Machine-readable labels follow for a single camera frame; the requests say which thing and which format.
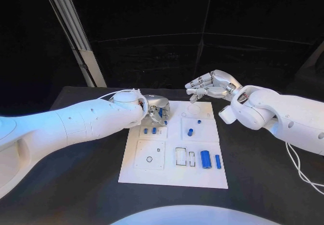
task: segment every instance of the white board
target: white board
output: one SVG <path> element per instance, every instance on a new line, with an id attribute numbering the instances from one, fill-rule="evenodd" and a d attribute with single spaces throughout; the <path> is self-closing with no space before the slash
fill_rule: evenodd
<path id="1" fill-rule="evenodd" d="M 170 101 L 170 108 L 164 128 L 145 118 L 141 125 L 129 129 L 118 182 L 227 189 L 212 104 Z M 186 165 L 176 164 L 176 148 L 186 148 Z M 210 169 L 201 166 L 203 150 L 210 154 Z M 194 153 L 194 166 L 190 166 L 190 152 Z M 216 155 L 222 169 L 216 167 Z"/>

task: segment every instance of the table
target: table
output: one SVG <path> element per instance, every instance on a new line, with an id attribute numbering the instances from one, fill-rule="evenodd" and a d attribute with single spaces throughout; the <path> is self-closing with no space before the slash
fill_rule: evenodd
<path id="1" fill-rule="evenodd" d="M 116 91 L 65 87 L 52 110 Z M 142 89 L 142 94 L 186 101 L 184 90 Z M 229 189 L 118 183 L 128 129 L 75 144 L 47 155 L 0 199 L 0 223 L 109 224 L 125 216 L 168 205 L 194 204 L 239 210 L 285 225 L 320 224 L 324 196 L 299 179 L 284 142 L 217 116 L 227 101 L 212 102 Z M 296 149 L 302 171 L 324 183 L 324 158 Z"/>

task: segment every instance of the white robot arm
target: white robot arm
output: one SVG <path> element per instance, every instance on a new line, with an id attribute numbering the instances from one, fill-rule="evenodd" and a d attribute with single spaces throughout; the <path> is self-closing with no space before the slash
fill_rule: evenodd
<path id="1" fill-rule="evenodd" d="M 0 198 L 57 149 L 141 124 L 145 115 L 164 125 L 167 98 L 142 96 L 138 90 L 118 92 L 109 101 L 101 98 L 34 115 L 0 117 Z"/>
<path id="2" fill-rule="evenodd" d="M 258 130 L 266 128 L 276 138 L 298 148 L 324 155 L 324 103 L 281 95 L 258 86 L 242 86 L 220 70 L 186 84 L 191 103 L 209 95 L 230 101 L 219 116 L 226 124 L 237 120 Z"/>

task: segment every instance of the circular hole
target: circular hole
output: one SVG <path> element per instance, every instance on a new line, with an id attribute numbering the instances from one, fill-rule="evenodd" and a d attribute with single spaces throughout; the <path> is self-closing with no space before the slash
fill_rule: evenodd
<path id="1" fill-rule="evenodd" d="M 324 139 L 324 133 L 322 132 L 318 134 L 318 139 Z"/>
<path id="2" fill-rule="evenodd" d="M 294 126 L 294 122 L 291 121 L 291 122 L 288 123 L 288 128 L 292 128 L 292 126 Z"/>

